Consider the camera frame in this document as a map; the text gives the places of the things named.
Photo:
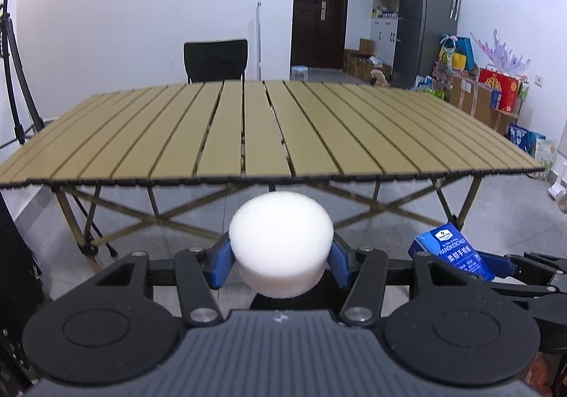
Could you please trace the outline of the blue tissue pack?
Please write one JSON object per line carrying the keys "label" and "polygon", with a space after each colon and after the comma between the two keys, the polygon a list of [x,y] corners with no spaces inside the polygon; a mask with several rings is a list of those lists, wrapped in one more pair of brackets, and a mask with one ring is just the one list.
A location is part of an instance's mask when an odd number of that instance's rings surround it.
{"label": "blue tissue pack", "polygon": [[429,252],[459,270],[471,272],[484,281],[492,281],[494,272],[479,252],[451,223],[446,223],[414,238],[408,254]]}

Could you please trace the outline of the white foam cylinder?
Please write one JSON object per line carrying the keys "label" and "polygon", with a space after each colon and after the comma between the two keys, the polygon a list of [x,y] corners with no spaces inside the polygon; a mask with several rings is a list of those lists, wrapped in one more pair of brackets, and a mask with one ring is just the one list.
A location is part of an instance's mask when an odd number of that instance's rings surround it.
{"label": "white foam cylinder", "polygon": [[256,293],[292,298],[320,281],[335,230],[327,211],[294,192],[270,192],[245,202],[232,217],[229,241],[239,275]]}

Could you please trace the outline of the tan slatted folding table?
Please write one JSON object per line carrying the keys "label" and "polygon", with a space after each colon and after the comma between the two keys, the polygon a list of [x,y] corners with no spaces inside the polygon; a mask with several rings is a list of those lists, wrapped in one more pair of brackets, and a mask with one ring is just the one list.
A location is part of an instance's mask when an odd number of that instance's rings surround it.
{"label": "tan slatted folding table", "polygon": [[351,182],[422,180],[438,195],[469,178],[460,211],[447,216],[462,227],[483,178],[539,169],[497,131],[425,92],[230,80],[94,95],[4,161],[1,185],[50,188],[94,263],[110,240],[92,226],[98,208],[131,219],[115,239],[162,226],[217,240],[182,215],[255,185],[301,184],[363,205],[343,221],[350,226],[408,217],[414,201],[358,195]]}

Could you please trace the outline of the large cardboard box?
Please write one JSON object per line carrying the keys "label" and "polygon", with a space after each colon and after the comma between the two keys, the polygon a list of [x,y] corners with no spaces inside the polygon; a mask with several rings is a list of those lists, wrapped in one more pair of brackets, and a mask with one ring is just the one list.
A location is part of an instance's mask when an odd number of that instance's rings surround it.
{"label": "large cardboard box", "polygon": [[449,103],[464,113],[505,135],[510,124],[515,124],[519,116],[491,106],[492,89],[484,83],[454,76]]}

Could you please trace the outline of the red gift box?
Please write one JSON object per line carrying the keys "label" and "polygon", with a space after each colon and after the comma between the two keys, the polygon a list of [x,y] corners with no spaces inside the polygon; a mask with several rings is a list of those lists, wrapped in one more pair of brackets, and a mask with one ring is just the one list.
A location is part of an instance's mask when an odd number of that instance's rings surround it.
{"label": "red gift box", "polygon": [[499,71],[482,68],[479,82],[491,90],[490,107],[507,113],[514,113],[516,101],[521,90],[521,81]]}

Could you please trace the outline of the blue pet water bowl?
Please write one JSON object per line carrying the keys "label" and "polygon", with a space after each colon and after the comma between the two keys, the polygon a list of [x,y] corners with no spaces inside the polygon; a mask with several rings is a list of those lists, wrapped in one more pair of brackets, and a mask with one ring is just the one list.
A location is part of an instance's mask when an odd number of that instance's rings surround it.
{"label": "blue pet water bowl", "polygon": [[304,65],[294,65],[290,68],[290,80],[307,81],[309,68]]}

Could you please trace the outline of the green snack bag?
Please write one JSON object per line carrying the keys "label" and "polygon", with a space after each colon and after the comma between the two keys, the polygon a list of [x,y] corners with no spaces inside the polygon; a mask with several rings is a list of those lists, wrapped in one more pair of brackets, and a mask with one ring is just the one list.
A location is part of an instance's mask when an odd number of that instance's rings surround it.
{"label": "green snack bag", "polygon": [[435,80],[431,76],[425,76],[416,81],[415,88],[419,91],[430,93],[438,99],[448,102],[450,99],[450,90],[439,80]]}

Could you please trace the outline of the black folding chair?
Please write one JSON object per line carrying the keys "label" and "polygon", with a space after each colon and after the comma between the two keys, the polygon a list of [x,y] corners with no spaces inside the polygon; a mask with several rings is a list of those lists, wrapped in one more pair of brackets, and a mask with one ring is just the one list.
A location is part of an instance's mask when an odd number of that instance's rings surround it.
{"label": "black folding chair", "polygon": [[244,80],[248,40],[185,42],[185,73],[189,83]]}

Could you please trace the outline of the purple decorative branches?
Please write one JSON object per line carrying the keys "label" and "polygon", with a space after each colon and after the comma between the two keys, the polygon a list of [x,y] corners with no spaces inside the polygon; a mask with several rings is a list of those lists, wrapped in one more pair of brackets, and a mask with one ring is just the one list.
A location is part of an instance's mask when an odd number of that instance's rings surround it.
{"label": "purple decorative branches", "polygon": [[477,46],[483,51],[490,63],[497,71],[509,76],[520,76],[529,70],[530,59],[524,59],[522,56],[515,55],[511,49],[506,46],[505,42],[498,39],[498,30],[494,29],[492,38],[493,45],[487,42],[479,41],[473,34],[471,38]]}

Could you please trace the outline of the white mop pole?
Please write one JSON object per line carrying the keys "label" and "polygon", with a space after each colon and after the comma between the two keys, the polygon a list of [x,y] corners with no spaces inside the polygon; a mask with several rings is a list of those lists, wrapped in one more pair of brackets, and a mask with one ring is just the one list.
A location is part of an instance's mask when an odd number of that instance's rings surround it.
{"label": "white mop pole", "polygon": [[257,49],[257,75],[262,81],[262,1],[256,5],[256,49]]}

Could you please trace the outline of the grey refrigerator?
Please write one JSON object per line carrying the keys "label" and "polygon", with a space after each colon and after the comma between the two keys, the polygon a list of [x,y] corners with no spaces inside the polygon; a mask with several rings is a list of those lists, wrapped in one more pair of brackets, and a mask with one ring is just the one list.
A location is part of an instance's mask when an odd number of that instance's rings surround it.
{"label": "grey refrigerator", "polygon": [[400,0],[390,84],[409,89],[438,60],[444,35],[456,34],[453,0]]}

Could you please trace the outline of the dark brown door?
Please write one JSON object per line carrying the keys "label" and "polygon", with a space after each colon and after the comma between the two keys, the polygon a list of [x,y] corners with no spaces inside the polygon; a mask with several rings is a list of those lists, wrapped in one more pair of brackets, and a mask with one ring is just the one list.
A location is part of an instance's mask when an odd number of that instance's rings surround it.
{"label": "dark brown door", "polygon": [[339,69],[345,48],[348,0],[293,0],[293,66]]}

